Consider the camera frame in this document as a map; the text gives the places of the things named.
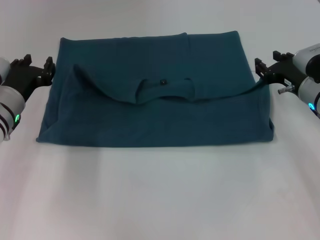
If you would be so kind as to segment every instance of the teal fabric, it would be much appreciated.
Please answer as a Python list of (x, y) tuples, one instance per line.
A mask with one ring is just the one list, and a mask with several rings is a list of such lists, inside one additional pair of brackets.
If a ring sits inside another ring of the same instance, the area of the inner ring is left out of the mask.
[(62, 38), (37, 141), (88, 147), (268, 142), (274, 135), (269, 115), (269, 87), (255, 83), (236, 31)]

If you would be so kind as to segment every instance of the shirt button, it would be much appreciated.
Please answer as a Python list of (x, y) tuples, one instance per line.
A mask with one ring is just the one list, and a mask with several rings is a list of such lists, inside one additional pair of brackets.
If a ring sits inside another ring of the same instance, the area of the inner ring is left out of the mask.
[(162, 79), (160, 81), (160, 85), (166, 85), (168, 82), (167, 82), (167, 79)]

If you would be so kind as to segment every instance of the folded shirt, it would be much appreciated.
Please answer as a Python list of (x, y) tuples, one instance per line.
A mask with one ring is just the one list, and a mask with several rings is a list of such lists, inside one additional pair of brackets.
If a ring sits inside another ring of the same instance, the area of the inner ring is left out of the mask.
[(273, 139), (236, 31), (61, 39), (38, 142), (184, 147)]

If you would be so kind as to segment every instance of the white backdrop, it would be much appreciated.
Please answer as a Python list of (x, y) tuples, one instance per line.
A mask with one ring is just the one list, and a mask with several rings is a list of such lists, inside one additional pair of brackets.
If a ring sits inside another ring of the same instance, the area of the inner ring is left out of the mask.
[[(317, 0), (0, 0), (0, 55), (59, 40), (237, 30), (250, 67), (320, 42)], [(318, 240), (320, 120), (273, 85), (271, 143), (84, 148), (35, 142), (37, 89), (0, 146), (1, 240)]]

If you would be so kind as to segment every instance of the green led light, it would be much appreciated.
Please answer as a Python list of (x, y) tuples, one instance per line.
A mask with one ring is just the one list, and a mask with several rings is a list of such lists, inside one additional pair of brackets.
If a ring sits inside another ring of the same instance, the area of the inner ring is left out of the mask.
[(15, 121), (14, 121), (14, 122), (15, 122), (15, 123), (18, 122), (19, 119), (20, 119), (20, 115), (18, 114), (18, 115), (15, 117)]

